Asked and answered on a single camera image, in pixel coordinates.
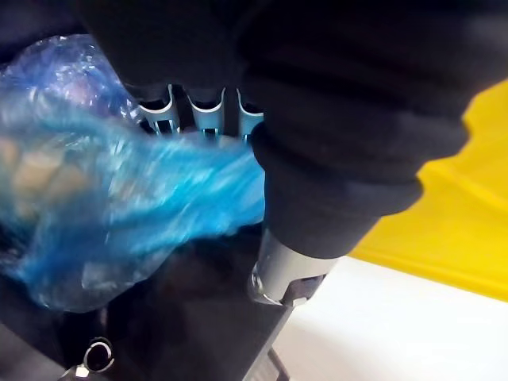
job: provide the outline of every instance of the metal tool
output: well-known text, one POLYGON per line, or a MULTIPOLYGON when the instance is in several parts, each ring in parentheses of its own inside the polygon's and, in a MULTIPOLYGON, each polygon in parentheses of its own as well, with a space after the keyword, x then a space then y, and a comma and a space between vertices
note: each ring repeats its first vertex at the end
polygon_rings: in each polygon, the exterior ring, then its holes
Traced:
POLYGON ((220 102, 209 109, 196 106, 190 95, 187 95, 192 105, 194 122, 199 131, 214 131, 216 135, 224 133, 224 93, 225 88, 222 89, 220 102))
POLYGON ((242 97, 240 90, 237 89, 238 95, 238 107, 240 110, 239 113, 239 126, 240 126, 240 136, 243 140, 247 140, 248 136, 251 134, 254 127, 256 127, 259 123, 261 123, 264 119, 264 113, 253 113, 247 111, 242 103, 242 97))
POLYGON ((167 86, 167 91, 168 97, 164 102, 166 104, 164 107, 153 110, 148 108, 146 104, 144 106, 140 105, 144 117, 157 135, 180 132, 180 118, 172 93, 172 85, 167 86))
POLYGON ((266 230, 259 259, 248 280, 248 292, 256 302, 299 306, 309 300, 337 258, 323 260, 291 250, 266 230))

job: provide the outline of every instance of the key ring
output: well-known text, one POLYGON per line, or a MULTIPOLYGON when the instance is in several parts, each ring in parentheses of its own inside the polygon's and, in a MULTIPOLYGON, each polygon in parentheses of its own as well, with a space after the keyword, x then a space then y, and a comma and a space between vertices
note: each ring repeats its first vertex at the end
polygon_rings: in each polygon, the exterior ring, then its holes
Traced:
POLYGON ((66 371, 59 381, 94 379, 93 375, 107 371, 113 364, 114 356, 111 343, 104 337, 98 337, 92 340, 90 347, 85 352, 83 363, 66 371))

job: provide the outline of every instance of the metal ring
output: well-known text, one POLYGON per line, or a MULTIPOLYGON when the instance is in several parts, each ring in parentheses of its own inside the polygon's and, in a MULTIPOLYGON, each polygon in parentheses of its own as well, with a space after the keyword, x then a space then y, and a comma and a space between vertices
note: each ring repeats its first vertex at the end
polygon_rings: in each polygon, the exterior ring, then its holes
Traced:
POLYGON ((108 369, 110 369, 113 366, 113 363, 114 363, 114 357, 113 357, 113 351, 111 350, 111 344, 109 344, 109 341, 104 338, 99 338, 99 341, 96 341, 95 343, 93 343, 87 349, 87 351, 85 352, 85 356, 83 358, 83 365, 85 366, 86 369, 88 369, 92 373, 103 373, 104 371, 107 371, 108 369), (90 367, 88 366, 88 356, 91 354, 92 350, 94 350, 94 348, 97 348, 97 347, 103 347, 106 350, 106 353, 108 356, 107 358, 108 358, 109 362, 105 367, 95 371, 95 370, 90 369, 90 367))

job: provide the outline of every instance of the yellow surface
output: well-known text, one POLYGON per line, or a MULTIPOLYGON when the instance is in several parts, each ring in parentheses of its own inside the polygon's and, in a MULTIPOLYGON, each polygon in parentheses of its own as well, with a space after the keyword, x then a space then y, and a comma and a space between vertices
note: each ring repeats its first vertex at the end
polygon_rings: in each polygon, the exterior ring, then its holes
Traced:
POLYGON ((427 164, 421 201, 385 217, 353 256, 508 302, 508 82, 465 119, 466 148, 427 164))

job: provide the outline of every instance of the plastic bag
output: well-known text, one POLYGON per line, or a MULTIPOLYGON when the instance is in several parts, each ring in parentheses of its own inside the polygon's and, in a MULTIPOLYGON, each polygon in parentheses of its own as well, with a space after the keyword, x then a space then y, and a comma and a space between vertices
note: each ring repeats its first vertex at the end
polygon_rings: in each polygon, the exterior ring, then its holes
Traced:
POLYGON ((102 118, 142 119, 138 105, 86 34, 51 37, 28 47, 4 70, 0 87, 37 89, 102 118))
POLYGON ((8 72, 0 225, 10 244, 0 240, 0 269, 40 304, 98 308, 182 243, 261 221, 264 173, 248 146, 197 133, 140 136, 110 117, 111 105, 104 116, 8 72))

